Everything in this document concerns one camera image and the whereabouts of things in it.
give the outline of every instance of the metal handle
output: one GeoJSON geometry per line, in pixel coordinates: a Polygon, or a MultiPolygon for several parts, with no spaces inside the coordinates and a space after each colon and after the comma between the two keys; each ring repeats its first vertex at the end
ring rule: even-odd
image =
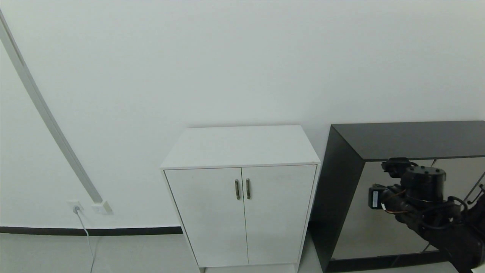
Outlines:
{"type": "Polygon", "coordinates": [[[246,195],[248,199],[251,199],[251,190],[249,189],[249,178],[246,178],[246,195]]]}
{"type": "Polygon", "coordinates": [[[234,181],[234,184],[236,184],[236,199],[239,200],[241,199],[241,196],[239,195],[239,180],[236,179],[236,181],[234,181]]]}

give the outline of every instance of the white wall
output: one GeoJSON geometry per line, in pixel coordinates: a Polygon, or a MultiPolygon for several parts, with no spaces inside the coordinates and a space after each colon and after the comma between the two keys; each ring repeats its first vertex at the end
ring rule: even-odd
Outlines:
{"type": "Polygon", "coordinates": [[[11,1],[2,11],[91,201],[1,53],[4,226],[178,225],[158,165],[188,126],[484,117],[484,2],[11,1]]]}

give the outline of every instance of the white cable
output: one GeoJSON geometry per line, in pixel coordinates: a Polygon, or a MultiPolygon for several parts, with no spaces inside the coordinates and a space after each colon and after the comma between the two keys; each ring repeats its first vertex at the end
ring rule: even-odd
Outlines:
{"type": "Polygon", "coordinates": [[[93,250],[91,249],[91,243],[89,242],[89,233],[86,230],[86,228],[84,227],[84,224],[82,223],[82,220],[81,220],[81,217],[79,216],[79,212],[78,211],[79,211],[79,207],[78,206],[74,207],[74,213],[78,216],[79,221],[81,222],[81,225],[82,225],[82,229],[84,229],[84,232],[86,233],[86,236],[88,238],[89,251],[91,252],[91,256],[93,257],[93,262],[91,263],[91,270],[89,272],[90,273],[93,273],[93,266],[94,266],[95,256],[93,254],[93,250]]]}

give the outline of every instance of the cabinet top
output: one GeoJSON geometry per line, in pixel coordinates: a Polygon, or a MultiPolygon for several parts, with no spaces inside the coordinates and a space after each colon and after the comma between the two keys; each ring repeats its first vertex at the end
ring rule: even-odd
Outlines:
{"type": "Polygon", "coordinates": [[[320,164],[300,125],[186,129],[161,169],[320,164]]]}

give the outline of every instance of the black desk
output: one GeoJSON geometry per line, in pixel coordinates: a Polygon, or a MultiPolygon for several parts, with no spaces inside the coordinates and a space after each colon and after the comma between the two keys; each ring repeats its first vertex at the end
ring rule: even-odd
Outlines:
{"type": "Polygon", "coordinates": [[[328,266],[365,162],[485,157],[485,121],[333,124],[308,229],[328,266]]]}

